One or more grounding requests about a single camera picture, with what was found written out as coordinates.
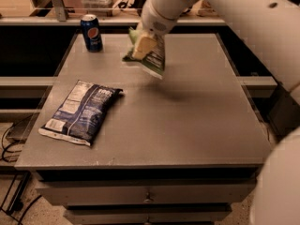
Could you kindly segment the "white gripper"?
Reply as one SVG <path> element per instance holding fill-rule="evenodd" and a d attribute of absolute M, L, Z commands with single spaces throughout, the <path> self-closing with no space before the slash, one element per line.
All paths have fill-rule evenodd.
<path fill-rule="evenodd" d="M 178 12 L 173 9 L 155 10 L 152 7 L 142 9 L 138 28 L 152 35 L 164 36 L 171 32 L 178 20 Z M 153 37 L 139 37 L 134 44 L 132 57 L 142 60 L 157 46 Z"/>

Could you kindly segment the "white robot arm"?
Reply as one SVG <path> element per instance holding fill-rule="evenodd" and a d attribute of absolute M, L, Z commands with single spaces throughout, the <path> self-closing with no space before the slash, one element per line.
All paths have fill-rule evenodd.
<path fill-rule="evenodd" d="M 288 0 L 206 0 L 300 102 L 300 7 Z M 196 0 L 146 0 L 139 26 L 169 33 Z M 254 190 L 249 225 L 300 225 L 300 128 L 273 149 Z"/>

